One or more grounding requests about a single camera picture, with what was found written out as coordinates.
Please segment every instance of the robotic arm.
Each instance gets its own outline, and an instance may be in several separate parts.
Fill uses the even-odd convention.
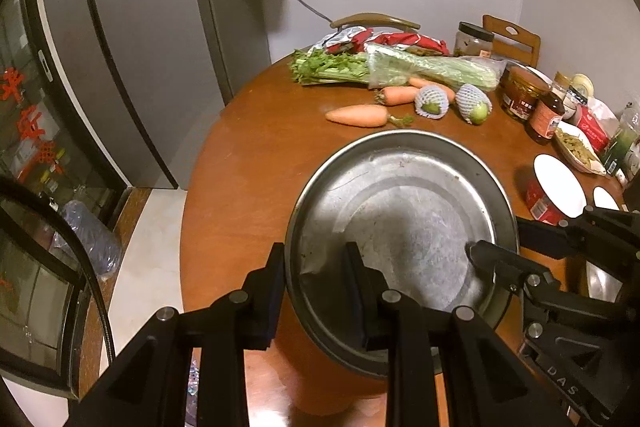
[[[451,426],[570,427],[562,403],[580,415],[580,427],[639,426],[639,219],[590,207],[558,227],[518,219],[521,246],[554,259],[584,256],[631,288],[625,302],[562,292],[541,264],[485,241],[469,247],[476,269],[522,300],[519,357],[473,309],[429,309],[388,288],[348,243],[345,284],[362,345],[389,352],[387,427],[440,425],[432,346],[442,362]],[[243,351],[270,345],[283,292],[284,247],[276,243],[264,268],[208,309],[158,310],[65,426],[182,427],[191,351],[201,347],[198,427],[248,427]]]

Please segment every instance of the carrot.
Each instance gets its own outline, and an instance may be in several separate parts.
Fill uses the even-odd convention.
[[[437,82],[433,82],[432,80],[427,80],[424,78],[418,78],[417,76],[412,76],[409,79],[409,84],[417,87],[418,89],[424,86],[437,86],[446,93],[447,98],[449,99],[449,103],[454,103],[456,101],[456,93],[453,91],[453,89],[445,86],[444,84],[439,84]]]
[[[348,105],[340,109],[329,111],[324,117],[335,123],[343,125],[353,125],[355,127],[382,127],[387,122],[391,122],[398,127],[406,127],[414,118],[406,116],[404,118],[396,118],[389,114],[386,107],[374,105],[371,103],[361,105]]]
[[[382,105],[400,105],[414,103],[419,89],[414,86],[388,86],[376,93],[376,102]]]

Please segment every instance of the red label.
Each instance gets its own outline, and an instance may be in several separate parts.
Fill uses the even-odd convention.
[[[536,110],[529,118],[529,123],[540,136],[552,138],[561,120],[562,116],[559,116],[553,109],[546,107],[544,103],[538,102]]]
[[[576,123],[575,126],[585,133],[589,143],[593,146],[593,150],[596,153],[604,151],[605,147],[609,143],[609,136],[600,127],[598,120],[594,118],[591,111],[579,105],[576,110]]]
[[[564,214],[551,202],[536,178],[529,182],[526,201],[527,208],[536,221],[557,225],[564,219]]]

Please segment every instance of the wooden chair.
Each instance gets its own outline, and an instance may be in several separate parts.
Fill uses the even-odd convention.
[[[540,36],[521,28],[517,24],[492,17],[491,15],[482,16],[482,28],[531,48],[531,51],[528,52],[514,44],[508,44],[507,42],[495,39],[495,55],[519,60],[532,68],[535,68],[538,65],[538,56],[540,55]]]
[[[343,28],[349,28],[350,26],[366,26],[369,27],[383,27],[383,28],[396,28],[404,32],[415,33],[420,29],[420,25],[415,22],[405,21],[397,17],[385,15],[383,13],[356,13],[350,17],[345,17],[337,21],[333,21],[330,27],[334,30],[341,30]]]

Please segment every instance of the jar lid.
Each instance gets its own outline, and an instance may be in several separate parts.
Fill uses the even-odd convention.
[[[540,93],[547,92],[549,90],[548,84],[542,80],[542,78],[522,66],[512,66],[509,69],[509,76],[514,82],[535,89]]]
[[[571,85],[583,96],[593,96],[593,82],[585,74],[578,73],[571,80]]]
[[[562,87],[562,89],[569,89],[569,86],[571,86],[571,79],[567,76],[564,76],[564,74],[560,73],[560,71],[556,73],[554,82],[556,83],[556,85]]]
[[[533,160],[533,170],[546,196],[568,217],[578,217],[587,198],[578,179],[558,158],[541,154]]]
[[[492,32],[487,31],[484,28],[481,28],[480,26],[476,26],[475,24],[469,24],[468,22],[461,22],[458,25],[458,29],[461,32],[466,33],[467,35],[471,35],[472,37],[475,37],[482,41],[486,41],[486,42],[494,41],[495,35]]]

